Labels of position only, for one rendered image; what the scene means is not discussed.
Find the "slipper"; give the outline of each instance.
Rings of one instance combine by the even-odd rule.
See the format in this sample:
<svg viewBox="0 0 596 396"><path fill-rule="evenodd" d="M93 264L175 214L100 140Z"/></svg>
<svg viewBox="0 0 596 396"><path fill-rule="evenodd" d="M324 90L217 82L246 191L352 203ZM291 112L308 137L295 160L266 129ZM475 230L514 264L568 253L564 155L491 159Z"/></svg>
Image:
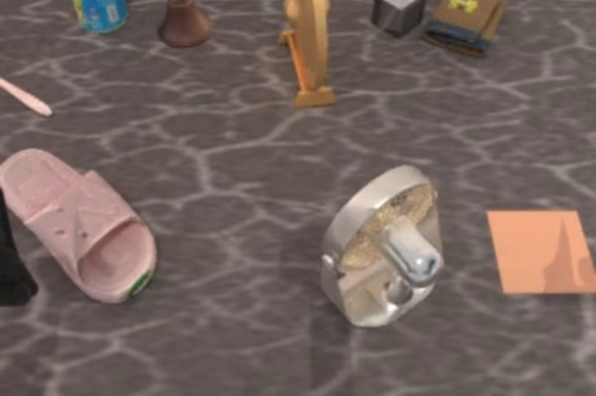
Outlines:
<svg viewBox="0 0 596 396"><path fill-rule="evenodd" d="M0 306L25 306L35 294L37 284L17 252L0 189Z"/></svg>
<svg viewBox="0 0 596 396"><path fill-rule="evenodd" d="M48 152L25 149L0 166L0 187L8 207L91 298L119 303L151 278L151 231L97 172L81 175Z"/></svg>

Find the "pink slipper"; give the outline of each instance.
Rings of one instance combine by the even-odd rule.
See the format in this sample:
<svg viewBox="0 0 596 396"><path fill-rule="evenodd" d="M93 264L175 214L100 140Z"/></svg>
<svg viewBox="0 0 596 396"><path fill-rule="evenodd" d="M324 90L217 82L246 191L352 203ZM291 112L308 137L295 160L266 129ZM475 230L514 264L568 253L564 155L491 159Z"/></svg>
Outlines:
<svg viewBox="0 0 596 396"><path fill-rule="evenodd" d="M137 293L156 266L156 244L137 213L95 171L81 175L26 149L0 166L8 207L72 281L104 303Z"/></svg>

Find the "gray marble table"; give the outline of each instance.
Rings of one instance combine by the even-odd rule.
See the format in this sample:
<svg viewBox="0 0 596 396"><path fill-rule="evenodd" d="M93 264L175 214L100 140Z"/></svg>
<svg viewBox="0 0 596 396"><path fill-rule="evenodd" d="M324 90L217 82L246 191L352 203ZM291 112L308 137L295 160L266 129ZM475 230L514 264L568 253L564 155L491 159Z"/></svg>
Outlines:
<svg viewBox="0 0 596 396"><path fill-rule="evenodd" d="M0 0L0 156L95 169L156 233L159 265L121 306L82 295L13 219L41 292L0 309L10 396L589 396L596 300L504 296L485 211L579 210L596 235L596 0L506 0L485 60L331 0L333 108L296 112L283 0L201 0L202 48L156 39L164 0L117 33L79 33L69 0ZM429 0L429 10L438 0ZM440 190L447 269L429 299L350 328L318 288L340 206L407 163Z"/></svg>

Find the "orange paper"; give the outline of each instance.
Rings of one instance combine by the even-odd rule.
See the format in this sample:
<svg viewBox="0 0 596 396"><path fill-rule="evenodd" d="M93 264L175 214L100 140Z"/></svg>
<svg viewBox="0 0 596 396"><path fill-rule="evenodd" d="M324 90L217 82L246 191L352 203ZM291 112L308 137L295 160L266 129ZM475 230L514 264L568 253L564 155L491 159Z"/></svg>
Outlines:
<svg viewBox="0 0 596 396"><path fill-rule="evenodd" d="M577 212L487 212L505 294L590 294L596 273Z"/></svg>

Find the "toothbrush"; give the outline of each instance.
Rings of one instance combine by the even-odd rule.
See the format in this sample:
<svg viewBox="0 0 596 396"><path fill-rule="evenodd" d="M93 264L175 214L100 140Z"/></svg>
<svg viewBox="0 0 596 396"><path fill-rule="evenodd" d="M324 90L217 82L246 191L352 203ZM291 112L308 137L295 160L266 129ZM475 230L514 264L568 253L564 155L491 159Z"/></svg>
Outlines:
<svg viewBox="0 0 596 396"><path fill-rule="evenodd" d="M3 89L14 96L17 100L22 102L24 105L29 107L31 110L41 116L52 116L53 112L49 106L36 98L31 93L26 92L23 89L18 88L14 84L10 84L8 81L0 77L0 89Z"/></svg>

